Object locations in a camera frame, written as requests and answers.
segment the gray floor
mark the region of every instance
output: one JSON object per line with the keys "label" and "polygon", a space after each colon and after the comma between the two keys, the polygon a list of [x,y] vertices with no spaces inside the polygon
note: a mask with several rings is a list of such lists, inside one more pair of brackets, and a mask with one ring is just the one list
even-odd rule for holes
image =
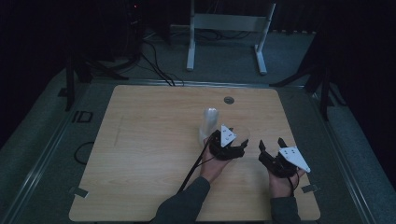
{"label": "gray floor", "polygon": [[[148,40],[157,50],[161,69],[183,79],[186,86],[267,88],[268,83],[297,70],[312,38],[269,34],[264,53],[267,76],[259,75],[254,61],[252,45],[256,35],[243,40],[198,42],[193,72],[185,70],[186,35],[177,33],[171,46],[155,36]],[[153,60],[150,46],[145,45],[143,52]],[[148,67],[143,61],[139,65]],[[94,141],[114,86],[164,85],[157,75],[140,67],[123,74],[130,80],[120,82],[97,75],[90,85],[78,84],[78,101],[70,112],[64,112],[65,99],[57,97],[64,87],[64,72],[51,81],[0,151],[0,214],[7,218],[2,223],[73,223],[68,211],[74,196],[68,191],[78,186],[84,171],[73,154],[81,144]],[[328,108],[330,121],[323,121],[317,100],[296,88],[305,81],[306,77],[293,82],[293,87],[277,90],[296,143],[314,171],[309,174],[310,181],[320,188],[315,192],[321,212],[319,222],[396,223],[392,214],[396,208],[394,189],[353,115],[347,107],[335,105]],[[92,122],[72,122],[76,111],[93,112]],[[81,156],[88,159],[89,150],[87,146],[86,154]],[[36,161],[43,159],[41,153],[48,155],[42,160],[47,165],[35,167]],[[34,167],[42,175],[30,173]],[[25,182],[29,176],[35,176],[35,181]]]}

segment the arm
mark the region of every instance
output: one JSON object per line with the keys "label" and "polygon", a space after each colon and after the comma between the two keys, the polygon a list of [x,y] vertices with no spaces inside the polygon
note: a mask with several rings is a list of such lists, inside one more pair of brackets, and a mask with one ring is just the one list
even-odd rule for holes
{"label": "arm", "polygon": [[[290,178],[293,186],[298,183],[299,176],[304,174],[304,170],[298,170],[297,175]],[[294,196],[290,196],[292,189],[286,178],[278,178],[268,171],[269,190],[271,194],[271,216],[275,224],[296,224],[301,223],[298,215],[297,202]]]}
{"label": "arm", "polygon": [[200,176],[185,190],[163,202],[157,210],[152,224],[159,223],[194,223],[201,211],[202,204],[210,190],[210,184],[221,174],[230,161],[213,159],[208,148],[203,154]]}

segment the wooden table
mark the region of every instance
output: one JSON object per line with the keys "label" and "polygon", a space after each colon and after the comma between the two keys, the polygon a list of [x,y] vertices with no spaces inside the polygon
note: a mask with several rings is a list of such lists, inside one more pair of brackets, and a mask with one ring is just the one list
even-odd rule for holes
{"label": "wooden table", "polygon": [[[224,103],[231,96],[234,103]],[[75,197],[74,221],[147,221],[176,194],[201,152],[198,130],[204,109],[219,111],[219,124],[244,126],[250,137],[243,158],[233,160],[212,184],[198,221],[269,220],[268,174],[258,161],[259,142],[275,156],[277,139],[295,146],[277,92],[268,89],[118,86]],[[195,171],[191,181],[198,176]],[[320,216],[315,196],[295,191],[303,220]]]}

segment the dark background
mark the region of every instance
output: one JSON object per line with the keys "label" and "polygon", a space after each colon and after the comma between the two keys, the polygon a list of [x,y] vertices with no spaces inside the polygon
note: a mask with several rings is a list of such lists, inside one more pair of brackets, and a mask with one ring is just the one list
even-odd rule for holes
{"label": "dark background", "polygon": [[[103,7],[103,1],[94,0],[3,0],[0,3],[0,146],[18,127],[49,81],[64,69],[70,46],[101,59],[112,60],[122,54],[122,45],[115,42],[126,41],[122,32],[126,14],[120,13],[125,1],[112,2],[113,7]],[[212,2],[197,1],[196,8],[207,11]],[[190,1],[132,0],[130,3],[139,6],[133,20],[141,20],[143,28],[154,29],[167,41],[169,24],[189,24]],[[262,14],[267,3],[222,1],[218,12]],[[100,10],[101,6],[113,11]],[[311,50],[326,55],[332,81],[338,85],[393,186],[396,183],[395,150],[391,141],[396,134],[395,12],[394,3],[385,0],[359,1],[359,4],[282,1],[277,4],[270,28],[290,34],[294,30],[322,32],[318,35],[322,45],[311,46]],[[326,13],[331,16],[323,22]],[[113,18],[111,15],[115,14],[119,16]],[[129,44],[129,51],[138,51],[134,41]]]}

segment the dark sleeve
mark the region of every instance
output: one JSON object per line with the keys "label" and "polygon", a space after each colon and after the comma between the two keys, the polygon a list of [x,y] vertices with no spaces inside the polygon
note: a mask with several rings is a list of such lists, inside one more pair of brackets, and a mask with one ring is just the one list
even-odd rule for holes
{"label": "dark sleeve", "polygon": [[196,178],[187,189],[163,202],[151,223],[195,223],[209,190],[210,184],[205,178]]}
{"label": "dark sleeve", "polygon": [[271,216],[274,224],[301,223],[294,197],[271,199]]}

